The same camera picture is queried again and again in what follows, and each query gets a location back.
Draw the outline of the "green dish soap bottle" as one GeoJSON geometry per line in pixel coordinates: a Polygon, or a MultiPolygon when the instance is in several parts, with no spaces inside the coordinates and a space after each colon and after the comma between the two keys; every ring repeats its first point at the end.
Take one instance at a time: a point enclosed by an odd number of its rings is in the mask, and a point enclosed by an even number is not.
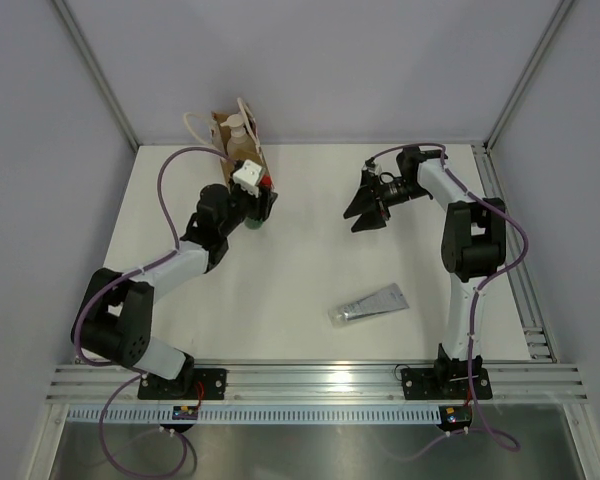
{"type": "MultiPolygon", "coordinates": [[[[271,177],[269,175],[265,174],[263,179],[261,180],[261,185],[268,187],[269,189],[272,189],[273,182],[272,182],[271,177]]],[[[247,217],[244,222],[245,226],[250,230],[257,230],[257,229],[261,228],[263,223],[264,223],[263,220],[256,220],[256,219],[252,219],[249,217],[247,217]]]]}

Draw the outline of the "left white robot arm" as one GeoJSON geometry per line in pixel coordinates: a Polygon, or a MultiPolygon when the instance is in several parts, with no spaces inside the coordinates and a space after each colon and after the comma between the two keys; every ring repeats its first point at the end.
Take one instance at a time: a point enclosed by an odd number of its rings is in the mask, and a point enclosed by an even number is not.
{"type": "Polygon", "coordinates": [[[247,220],[266,221],[276,199],[269,176],[253,191],[236,182],[204,187],[173,250],[127,273],[101,268],[92,275],[71,331],[77,353],[146,374],[144,399],[198,395],[194,358],[152,334],[154,306],[212,271],[229,249],[229,235],[247,220]]]}

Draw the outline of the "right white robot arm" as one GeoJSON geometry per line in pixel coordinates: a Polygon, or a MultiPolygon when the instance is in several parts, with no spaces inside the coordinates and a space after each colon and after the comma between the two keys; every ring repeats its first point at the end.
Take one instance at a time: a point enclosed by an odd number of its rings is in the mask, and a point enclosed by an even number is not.
{"type": "Polygon", "coordinates": [[[451,285],[446,330],[432,366],[401,368],[403,394],[408,400],[489,399],[480,346],[483,296],[506,259],[505,203],[471,192],[452,172],[441,144],[393,151],[399,173],[384,172],[369,158],[343,216],[353,219],[351,230],[358,233],[385,227],[391,207],[422,197],[445,213],[440,252],[451,285]]]}

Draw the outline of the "beige pump bottle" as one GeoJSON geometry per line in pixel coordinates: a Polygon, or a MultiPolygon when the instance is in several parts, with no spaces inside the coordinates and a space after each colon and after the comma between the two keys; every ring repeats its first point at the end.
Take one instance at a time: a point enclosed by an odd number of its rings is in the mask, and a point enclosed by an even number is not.
{"type": "Polygon", "coordinates": [[[247,132],[244,118],[241,114],[232,114],[221,124],[230,130],[226,151],[229,157],[235,157],[238,151],[256,152],[256,145],[247,132]]]}

